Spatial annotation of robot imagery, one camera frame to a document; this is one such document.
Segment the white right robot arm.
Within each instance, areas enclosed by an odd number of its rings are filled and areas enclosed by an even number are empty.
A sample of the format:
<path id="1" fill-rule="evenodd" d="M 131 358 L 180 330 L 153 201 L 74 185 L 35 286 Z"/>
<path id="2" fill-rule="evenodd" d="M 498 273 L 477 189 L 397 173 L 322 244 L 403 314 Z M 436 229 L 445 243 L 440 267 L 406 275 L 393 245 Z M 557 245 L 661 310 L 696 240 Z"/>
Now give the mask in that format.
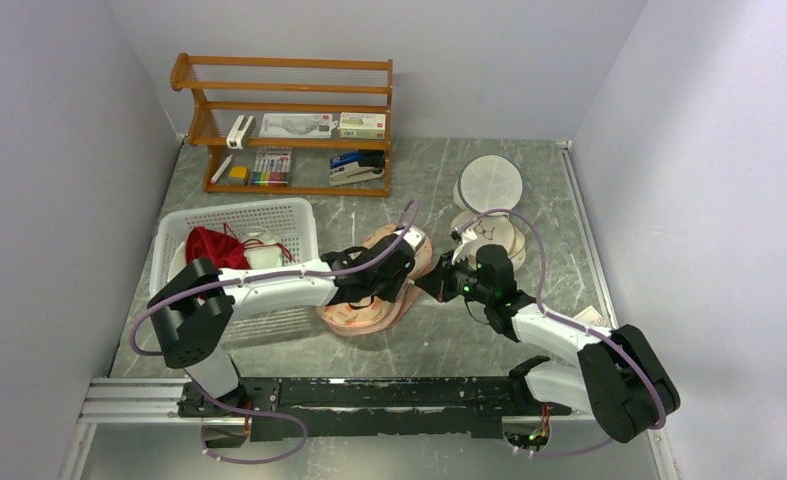
<path id="1" fill-rule="evenodd" d="M 592 415 L 613 441 L 627 443 L 661 427 L 681 398 L 645 335 L 633 325 L 608 330 L 559 316 L 521 290 L 506 251 L 480 248 L 476 264 L 441 256 L 416 286 L 440 303 L 455 298 L 483 306 L 488 325 L 499 335 L 537 346 L 546 360 L 519 365 L 521 377 L 508 391 L 519 413 L 544 403 Z"/>

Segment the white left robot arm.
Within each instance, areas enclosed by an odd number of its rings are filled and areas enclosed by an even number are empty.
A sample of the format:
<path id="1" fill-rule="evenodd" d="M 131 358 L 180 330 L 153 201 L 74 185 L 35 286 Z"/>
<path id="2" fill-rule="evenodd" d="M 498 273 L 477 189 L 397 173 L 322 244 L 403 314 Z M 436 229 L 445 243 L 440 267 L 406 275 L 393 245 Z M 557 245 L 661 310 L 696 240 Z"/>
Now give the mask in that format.
<path id="1" fill-rule="evenodd" d="M 413 270 L 421 245 L 397 243 L 388 235 L 369 249 L 354 247 L 257 272 L 219 270 L 207 259 L 195 260 L 148 304 L 156 353 L 167 367 L 185 371 L 218 414 L 233 415 L 244 406 L 246 388 L 220 345 L 231 320 L 284 308 L 391 302 Z"/>

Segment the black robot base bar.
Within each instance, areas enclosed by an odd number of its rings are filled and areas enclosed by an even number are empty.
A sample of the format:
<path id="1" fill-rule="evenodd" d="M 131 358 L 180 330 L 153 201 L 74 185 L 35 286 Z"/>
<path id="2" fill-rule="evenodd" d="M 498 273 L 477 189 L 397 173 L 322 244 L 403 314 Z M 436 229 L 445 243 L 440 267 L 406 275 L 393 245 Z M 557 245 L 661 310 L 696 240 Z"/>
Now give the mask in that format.
<path id="1" fill-rule="evenodd" d="M 218 404 L 192 383 L 177 414 L 207 426 L 236 420 L 251 441 L 311 437 L 467 434 L 500 439 L 511 417 L 568 416 L 508 376 L 392 378 L 244 377 Z"/>

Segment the floral peach laundry bag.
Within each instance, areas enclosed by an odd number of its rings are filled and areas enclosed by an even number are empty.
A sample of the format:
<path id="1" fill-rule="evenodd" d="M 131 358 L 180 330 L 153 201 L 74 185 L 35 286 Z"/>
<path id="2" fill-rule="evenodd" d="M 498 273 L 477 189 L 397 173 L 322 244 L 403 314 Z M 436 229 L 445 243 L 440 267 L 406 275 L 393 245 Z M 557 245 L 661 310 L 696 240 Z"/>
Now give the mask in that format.
<path id="1" fill-rule="evenodd" d="M 399 321 L 418 300 L 421 291 L 411 281 L 428 273 L 433 246 L 430 238 L 419 227 L 413 227 L 410 232 L 421 234 L 424 243 L 416 251 L 414 268 L 407 275 L 408 281 L 394 301 L 367 298 L 355 305 L 337 304 L 316 308 L 318 317 L 334 333 L 341 336 L 359 336 L 385 330 Z"/>

